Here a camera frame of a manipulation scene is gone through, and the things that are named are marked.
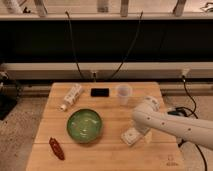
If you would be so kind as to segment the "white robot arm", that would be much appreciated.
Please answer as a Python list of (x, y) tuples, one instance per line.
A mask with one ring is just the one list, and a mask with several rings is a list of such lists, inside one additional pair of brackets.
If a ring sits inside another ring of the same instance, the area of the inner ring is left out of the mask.
[(213, 121), (169, 115), (159, 111), (159, 101), (146, 96), (134, 108), (134, 127), (146, 135), (150, 128), (213, 150)]

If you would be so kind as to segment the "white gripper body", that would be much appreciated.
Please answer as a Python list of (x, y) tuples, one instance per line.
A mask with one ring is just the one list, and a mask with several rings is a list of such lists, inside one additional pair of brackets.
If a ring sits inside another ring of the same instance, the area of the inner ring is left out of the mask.
[(139, 125), (134, 123), (133, 127), (136, 131), (136, 140), (144, 140), (145, 143), (150, 143), (152, 141), (151, 128), (146, 125)]

